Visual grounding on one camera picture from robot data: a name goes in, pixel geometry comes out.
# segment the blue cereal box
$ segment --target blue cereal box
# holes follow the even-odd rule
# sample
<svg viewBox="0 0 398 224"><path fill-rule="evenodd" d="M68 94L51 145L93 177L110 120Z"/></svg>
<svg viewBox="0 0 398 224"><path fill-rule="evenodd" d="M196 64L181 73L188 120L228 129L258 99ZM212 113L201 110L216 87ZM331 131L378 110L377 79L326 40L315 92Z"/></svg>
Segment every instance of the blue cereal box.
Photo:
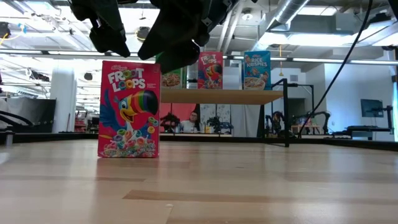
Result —
<svg viewBox="0 0 398 224"><path fill-rule="evenodd" d="M244 53L245 90L271 89L271 53L267 50Z"/></svg>

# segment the monitor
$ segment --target monitor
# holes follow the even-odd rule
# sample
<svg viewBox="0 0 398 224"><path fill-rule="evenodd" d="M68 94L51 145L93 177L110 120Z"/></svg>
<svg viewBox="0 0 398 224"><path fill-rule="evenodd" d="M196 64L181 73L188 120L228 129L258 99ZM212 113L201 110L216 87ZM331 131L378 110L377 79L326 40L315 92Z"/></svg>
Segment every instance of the monitor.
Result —
<svg viewBox="0 0 398 224"><path fill-rule="evenodd" d="M361 100L363 118L383 118L383 101L381 100Z"/></svg>
<svg viewBox="0 0 398 224"><path fill-rule="evenodd" d="M93 119L91 120L91 123L92 123L93 125L100 125L100 118L93 118Z"/></svg>

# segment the red cereal box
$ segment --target red cereal box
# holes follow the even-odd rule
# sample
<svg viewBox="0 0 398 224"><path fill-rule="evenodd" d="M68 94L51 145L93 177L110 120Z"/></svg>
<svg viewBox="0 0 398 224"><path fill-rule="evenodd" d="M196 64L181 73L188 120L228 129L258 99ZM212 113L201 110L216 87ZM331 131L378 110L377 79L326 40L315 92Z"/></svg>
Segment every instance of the red cereal box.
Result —
<svg viewBox="0 0 398 224"><path fill-rule="evenodd" d="M223 53L200 52L198 61L198 89L223 88Z"/></svg>
<svg viewBox="0 0 398 224"><path fill-rule="evenodd" d="M103 62L98 156L157 157L160 66Z"/></svg>

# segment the cereal bowl image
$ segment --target cereal bowl image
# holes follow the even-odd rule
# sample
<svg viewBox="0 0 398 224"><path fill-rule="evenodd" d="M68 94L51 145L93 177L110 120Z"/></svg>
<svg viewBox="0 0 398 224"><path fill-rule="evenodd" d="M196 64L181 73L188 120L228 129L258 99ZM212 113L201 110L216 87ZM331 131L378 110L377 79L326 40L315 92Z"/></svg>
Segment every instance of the cereal bowl image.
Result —
<svg viewBox="0 0 398 224"><path fill-rule="evenodd" d="M265 86L266 83L260 78L249 77L244 79L245 90L263 90Z"/></svg>
<svg viewBox="0 0 398 224"><path fill-rule="evenodd" d="M180 75L176 73L162 75L162 86L167 88L180 86Z"/></svg>

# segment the rice krispies cereal box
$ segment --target rice krispies cereal box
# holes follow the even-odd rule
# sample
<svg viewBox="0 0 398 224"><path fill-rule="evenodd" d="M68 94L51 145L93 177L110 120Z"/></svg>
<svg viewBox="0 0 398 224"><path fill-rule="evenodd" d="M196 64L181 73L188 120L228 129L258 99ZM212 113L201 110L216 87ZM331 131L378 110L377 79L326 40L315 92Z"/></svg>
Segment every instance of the rice krispies cereal box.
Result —
<svg viewBox="0 0 398 224"><path fill-rule="evenodd" d="M267 50L244 53L245 90L271 90L271 53Z"/></svg>
<svg viewBox="0 0 398 224"><path fill-rule="evenodd" d="M200 52L198 61L198 89L223 88L223 53Z"/></svg>
<svg viewBox="0 0 398 224"><path fill-rule="evenodd" d="M103 62L98 156L157 157L160 66Z"/></svg>

